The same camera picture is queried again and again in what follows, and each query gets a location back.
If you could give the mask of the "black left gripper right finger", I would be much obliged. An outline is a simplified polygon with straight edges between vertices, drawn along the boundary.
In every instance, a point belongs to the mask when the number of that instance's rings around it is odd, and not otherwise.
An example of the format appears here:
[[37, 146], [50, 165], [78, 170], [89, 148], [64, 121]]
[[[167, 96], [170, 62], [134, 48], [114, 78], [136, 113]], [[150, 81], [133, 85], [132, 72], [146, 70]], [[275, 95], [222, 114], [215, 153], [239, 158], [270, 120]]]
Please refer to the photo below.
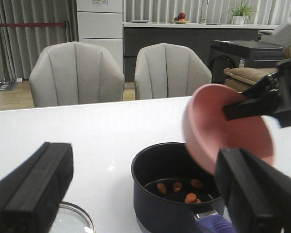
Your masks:
[[215, 181], [238, 233], [291, 233], [291, 178], [245, 149], [219, 150]]

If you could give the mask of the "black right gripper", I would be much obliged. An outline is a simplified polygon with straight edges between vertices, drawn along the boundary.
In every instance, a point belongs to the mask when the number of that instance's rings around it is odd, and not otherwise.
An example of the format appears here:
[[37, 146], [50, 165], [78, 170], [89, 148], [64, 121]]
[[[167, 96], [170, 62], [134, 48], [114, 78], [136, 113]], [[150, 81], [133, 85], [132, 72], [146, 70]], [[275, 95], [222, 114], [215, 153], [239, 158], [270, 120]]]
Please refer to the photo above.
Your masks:
[[227, 120], [266, 115], [282, 128], [291, 126], [291, 58], [277, 64], [275, 77], [264, 76], [241, 95], [245, 100], [223, 107]]

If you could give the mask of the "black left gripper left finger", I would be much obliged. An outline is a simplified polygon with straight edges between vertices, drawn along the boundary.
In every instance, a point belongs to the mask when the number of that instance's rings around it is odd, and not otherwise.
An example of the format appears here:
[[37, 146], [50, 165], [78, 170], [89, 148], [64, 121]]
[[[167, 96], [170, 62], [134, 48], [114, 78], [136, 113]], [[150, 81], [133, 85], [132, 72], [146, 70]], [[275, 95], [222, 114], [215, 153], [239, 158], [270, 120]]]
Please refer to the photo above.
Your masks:
[[43, 143], [0, 180], [0, 233], [49, 232], [73, 174], [71, 144]]

